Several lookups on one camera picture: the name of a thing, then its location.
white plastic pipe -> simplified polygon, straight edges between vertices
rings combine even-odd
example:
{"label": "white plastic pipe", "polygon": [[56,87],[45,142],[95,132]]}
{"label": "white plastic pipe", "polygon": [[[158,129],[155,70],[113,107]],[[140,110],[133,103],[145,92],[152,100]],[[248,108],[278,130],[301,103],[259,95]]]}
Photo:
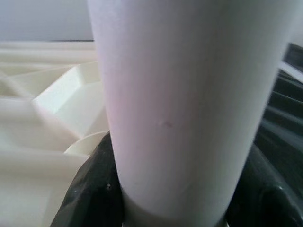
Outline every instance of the white plastic pipe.
{"label": "white plastic pipe", "polygon": [[89,0],[127,225],[214,227],[300,0]]}

white plastic tray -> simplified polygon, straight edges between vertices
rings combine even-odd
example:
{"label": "white plastic tray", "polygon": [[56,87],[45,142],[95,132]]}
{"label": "white plastic tray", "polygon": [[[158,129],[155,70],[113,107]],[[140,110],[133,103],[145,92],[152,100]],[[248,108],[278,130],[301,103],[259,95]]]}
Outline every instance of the white plastic tray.
{"label": "white plastic tray", "polygon": [[0,226],[47,227],[108,130],[93,43],[0,43]]}

